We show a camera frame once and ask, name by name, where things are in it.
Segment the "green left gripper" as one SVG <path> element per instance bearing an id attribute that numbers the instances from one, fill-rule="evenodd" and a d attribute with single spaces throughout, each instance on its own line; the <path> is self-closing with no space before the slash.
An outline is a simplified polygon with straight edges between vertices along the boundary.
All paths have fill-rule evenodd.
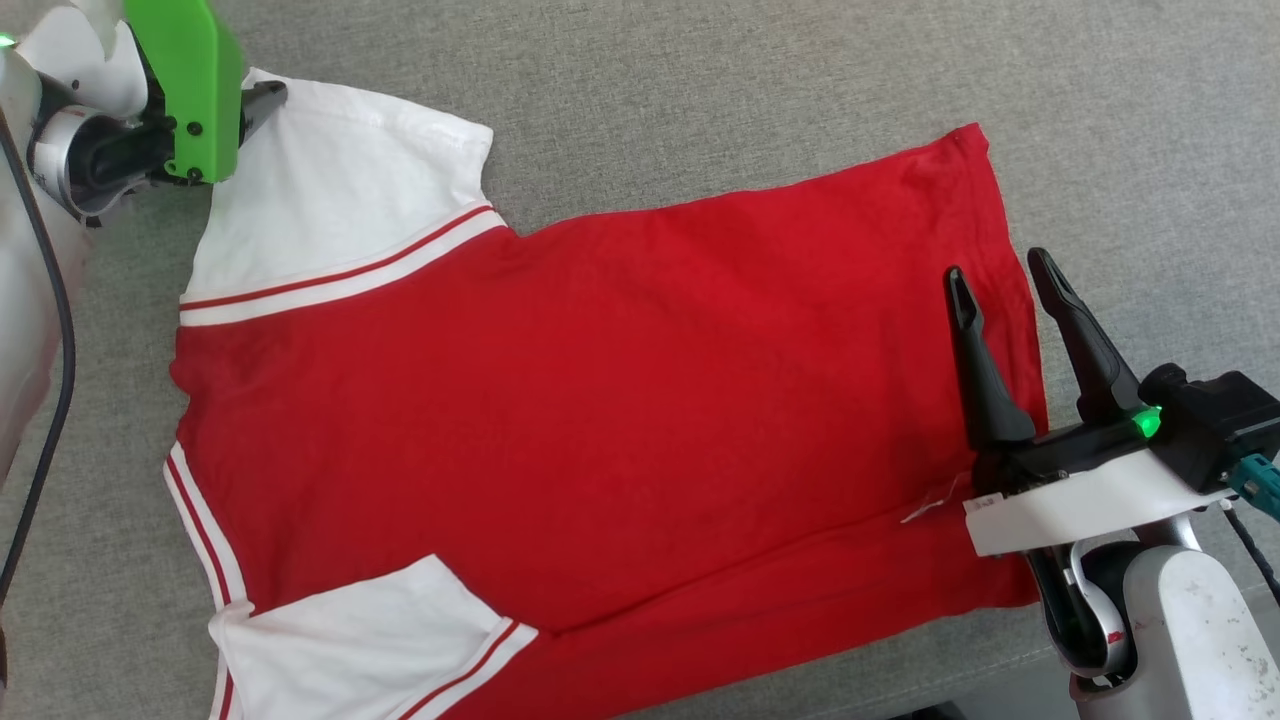
<path id="1" fill-rule="evenodd" d="M 279 79 L 241 95 L 241 45 L 210 1 L 127 1 L 148 81 L 147 111 L 163 132 L 163 169 L 188 184 L 228 179 L 247 141 L 288 99 Z"/>

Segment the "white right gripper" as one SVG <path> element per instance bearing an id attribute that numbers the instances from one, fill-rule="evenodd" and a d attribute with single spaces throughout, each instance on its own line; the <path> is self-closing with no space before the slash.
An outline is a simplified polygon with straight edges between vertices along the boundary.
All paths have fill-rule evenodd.
<path id="1" fill-rule="evenodd" d="M 968 443 L 979 452 L 975 496 L 964 503 L 974 551 L 997 556 L 1071 544 L 1231 497 L 1224 484 L 1189 487 L 1149 450 L 1160 410 L 1140 410 L 1139 380 L 1110 336 L 1046 249 L 1028 251 L 1028 269 L 1068 351 L 1078 415 L 1103 425 L 1078 424 L 1033 439 L 1036 425 L 1014 402 L 986 342 L 980 305 L 963 269 L 948 268 L 954 363 Z"/>

